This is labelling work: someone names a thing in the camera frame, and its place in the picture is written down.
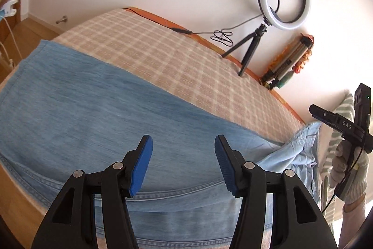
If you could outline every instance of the striped curtain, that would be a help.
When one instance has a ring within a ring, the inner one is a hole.
[[[340,114],[343,117],[349,119],[350,121],[354,121],[354,97],[351,93],[349,93],[343,102],[333,111],[334,113]],[[329,141],[327,155],[325,159],[325,163],[321,169],[321,209],[323,210],[326,204],[329,202],[331,197],[333,196],[334,189],[329,187],[329,178],[330,172],[332,169],[332,159],[335,155],[335,150],[338,144],[342,141],[341,133],[338,131],[333,130],[331,139]],[[335,212],[335,199],[329,207],[324,212],[324,217],[333,231],[333,222],[334,222],[334,212]]]

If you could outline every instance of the white glove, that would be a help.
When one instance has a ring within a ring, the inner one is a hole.
[[[331,171],[331,178],[329,181],[329,185],[331,188],[334,188],[337,184],[339,184],[345,176],[345,170],[347,168],[347,160],[349,153],[351,151],[351,144],[348,141],[342,141],[337,147],[335,151],[335,157],[332,160],[332,171]],[[355,163],[361,148],[358,147],[354,151],[354,161],[352,165]],[[364,193],[367,188],[367,173],[368,173],[368,165],[369,165],[369,158],[365,151],[363,151],[357,161],[359,165],[359,169],[356,173],[355,179],[348,190],[348,193],[345,197],[346,204],[352,204],[356,200],[358,200]]]

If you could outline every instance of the person's arm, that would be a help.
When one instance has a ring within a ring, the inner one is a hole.
[[[343,222],[339,248],[343,249],[352,237],[357,233],[365,220],[365,193],[352,204],[343,207]]]
[[[355,149],[354,161],[359,156],[360,149]],[[343,180],[350,150],[351,144],[347,141],[342,141],[338,145],[332,161],[333,168],[329,183],[331,188],[334,188]],[[343,207],[343,223],[339,239],[339,249],[343,249],[348,244],[365,220],[365,191],[367,188],[366,178],[369,165],[369,158],[365,151],[361,152],[357,165],[358,171],[355,179],[344,198],[345,205]]]

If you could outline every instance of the tripod leg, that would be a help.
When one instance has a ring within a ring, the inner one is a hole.
[[[246,36],[244,39],[242,39],[241,41],[239,41],[238,43],[236,43],[236,44],[235,44],[232,48],[230,48],[227,52],[225,52],[221,57],[222,57],[222,58],[227,57],[230,53],[232,53],[234,50],[236,50],[237,48],[239,48],[240,46],[242,46],[245,42],[247,42],[249,39],[253,38],[255,35],[256,35],[255,32],[249,34],[249,35]]]
[[[258,47],[258,44],[260,42],[260,38],[261,38],[261,36],[255,35],[254,38],[252,39],[252,42],[251,42],[249,48],[247,49],[247,52],[246,52],[246,54],[245,54],[245,56],[244,56],[244,58],[241,62],[242,68],[238,72],[239,76],[242,76],[242,74],[245,72],[245,70],[247,68],[247,65],[249,64],[250,59],[252,58],[256,48]]]

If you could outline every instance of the blue gripper pad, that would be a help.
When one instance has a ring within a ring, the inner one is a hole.
[[[131,197],[135,196],[135,194],[140,190],[153,153],[153,140],[149,135],[144,135],[141,142],[135,150],[137,151],[138,149],[141,149],[132,170],[131,185],[129,187],[129,194]]]
[[[237,160],[224,135],[218,135],[215,138],[215,154],[228,191],[233,196],[237,196],[239,189],[236,185],[236,170],[234,164],[232,164]]]

